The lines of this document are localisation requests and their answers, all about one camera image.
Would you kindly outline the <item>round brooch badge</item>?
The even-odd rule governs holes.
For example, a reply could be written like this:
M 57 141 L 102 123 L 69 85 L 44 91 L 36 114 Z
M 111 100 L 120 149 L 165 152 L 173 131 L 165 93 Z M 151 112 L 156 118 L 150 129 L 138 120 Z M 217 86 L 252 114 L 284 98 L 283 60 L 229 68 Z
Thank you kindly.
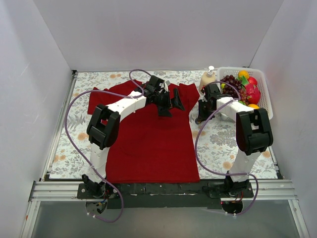
M 196 119 L 196 120 L 195 120 L 195 124 L 197 124 L 197 125 L 199 125 L 201 122 L 202 122 L 202 121 L 199 120 L 199 119 Z

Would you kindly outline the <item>red t-shirt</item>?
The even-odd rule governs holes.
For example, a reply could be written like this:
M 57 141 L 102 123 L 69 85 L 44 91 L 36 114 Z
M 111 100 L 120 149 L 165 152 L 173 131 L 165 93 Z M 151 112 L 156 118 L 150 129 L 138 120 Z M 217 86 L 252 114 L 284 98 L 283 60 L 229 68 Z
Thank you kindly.
M 177 89 L 184 110 L 170 117 L 158 115 L 150 104 L 122 120 L 110 147 L 106 166 L 99 171 L 111 183 L 186 183 L 200 180 L 189 113 L 197 103 L 195 84 L 170 84 Z

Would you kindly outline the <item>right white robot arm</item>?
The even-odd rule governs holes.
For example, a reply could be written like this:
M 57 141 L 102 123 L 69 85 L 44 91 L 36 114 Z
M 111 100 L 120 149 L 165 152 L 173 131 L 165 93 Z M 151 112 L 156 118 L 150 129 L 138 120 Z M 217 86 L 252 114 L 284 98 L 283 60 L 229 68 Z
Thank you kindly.
M 237 99 L 221 94 L 219 87 L 212 82 L 204 87 L 195 122 L 206 125 L 218 112 L 236 123 L 238 153 L 231 169 L 223 174 L 225 193 L 235 197 L 247 188 L 251 169 L 260 154 L 273 144 L 273 135 L 266 109 L 245 106 Z

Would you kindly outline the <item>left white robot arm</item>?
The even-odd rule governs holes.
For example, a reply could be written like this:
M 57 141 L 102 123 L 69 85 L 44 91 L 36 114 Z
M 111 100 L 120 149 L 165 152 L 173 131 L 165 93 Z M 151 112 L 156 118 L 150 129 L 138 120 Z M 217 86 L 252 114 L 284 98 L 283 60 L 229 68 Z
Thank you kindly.
M 97 105 L 87 127 L 91 144 L 89 172 L 82 175 L 85 189 L 94 197 L 101 198 L 106 193 L 106 163 L 110 147 L 118 138 L 120 122 L 137 110 L 149 104 L 156 105 L 158 115 L 171 117 L 170 109 L 185 110 L 177 89 L 173 97 L 168 89 L 169 83 L 151 76 L 149 81 L 139 85 L 127 96 L 108 105 Z

